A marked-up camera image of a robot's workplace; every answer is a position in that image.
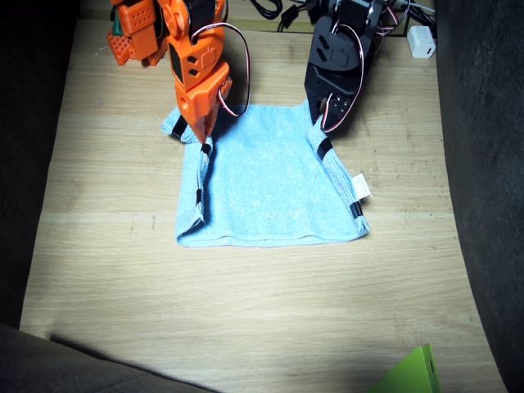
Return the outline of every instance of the dark fabric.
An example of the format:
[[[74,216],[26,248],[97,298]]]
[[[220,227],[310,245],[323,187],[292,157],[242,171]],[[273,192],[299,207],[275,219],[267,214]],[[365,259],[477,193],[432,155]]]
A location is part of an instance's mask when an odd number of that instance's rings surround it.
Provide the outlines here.
[[[75,1],[31,3],[9,2],[0,13],[0,322],[15,327],[78,9]]]
[[[203,389],[100,360],[0,324],[2,393],[202,393]]]
[[[445,159],[458,236],[491,351],[524,391],[522,0],[437,0]]]

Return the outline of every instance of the white power adapter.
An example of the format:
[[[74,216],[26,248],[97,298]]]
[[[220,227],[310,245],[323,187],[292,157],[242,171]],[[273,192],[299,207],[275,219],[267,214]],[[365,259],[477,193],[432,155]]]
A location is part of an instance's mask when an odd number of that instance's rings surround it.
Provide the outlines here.
[[[408,44],[411,56],[417,59],[429,59],[435,53],[435,41],[427,26],[413,26],[409,29]]]

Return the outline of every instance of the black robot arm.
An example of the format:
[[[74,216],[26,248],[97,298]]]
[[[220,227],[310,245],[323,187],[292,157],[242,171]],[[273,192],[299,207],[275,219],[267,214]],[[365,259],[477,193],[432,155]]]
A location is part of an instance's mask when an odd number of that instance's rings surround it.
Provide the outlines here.
[[[309,18],[315,23],[305,73],[305,91],[311,121],[323,111],[322,128],[332,131],[347,116],[358,96],[383,0],[309,0]]]

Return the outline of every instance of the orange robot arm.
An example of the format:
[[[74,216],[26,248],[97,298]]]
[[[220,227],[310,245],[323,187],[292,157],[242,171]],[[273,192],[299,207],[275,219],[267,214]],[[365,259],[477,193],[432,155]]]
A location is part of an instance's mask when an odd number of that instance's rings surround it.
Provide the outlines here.
[[[159,0],[169,29],[167,46],[180,114],[200,142],[211,135],[219,110],[219,90],[231,89],[228,63],[221,58],[224,28],[192,36],[207,25],[221,22],[225,0]]]
[[[128,59],[145,60],[151,66],[162,58],[166,45],[156,37],[153,0],[111,0],[116,7],[123,35],[107,34],[107,42],[119,65]]]

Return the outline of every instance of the wooden surface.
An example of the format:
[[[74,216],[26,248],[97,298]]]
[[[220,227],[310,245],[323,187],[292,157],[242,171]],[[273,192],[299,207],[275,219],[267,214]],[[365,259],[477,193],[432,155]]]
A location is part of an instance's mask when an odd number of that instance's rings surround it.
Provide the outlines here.
[[[22,330],[228,393],[365,391],[424,343],[444,391],[504,389],[457,240],[434,58],[387,38],[333,136],[373,191],[369,236],[190,250],[174,239],[183,146],[160,131],[169,62],[118,67],[109,27],[77,26]],[[302,103],[310,36],[246,37],[253,102]]]

